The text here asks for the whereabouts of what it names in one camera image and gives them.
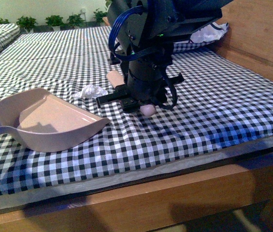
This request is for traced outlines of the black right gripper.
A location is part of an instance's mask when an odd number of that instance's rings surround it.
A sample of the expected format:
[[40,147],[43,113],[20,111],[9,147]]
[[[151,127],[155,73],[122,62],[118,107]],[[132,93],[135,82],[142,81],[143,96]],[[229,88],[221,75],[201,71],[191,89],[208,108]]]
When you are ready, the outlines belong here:
[[[130,95],[143,104],[153,104],[165,110],[173,109],[178,100],[175,85],[183,82],[184,78],[180,73],[176,77],[169,78],[166,67],[167,65],[155,65],[145,59],[122,62],[121,69],[124,73],[122,76]],[[119,94],[115,91],[97,97],[97,104],[100,107],[114,101],[120,103],[118,97]]]

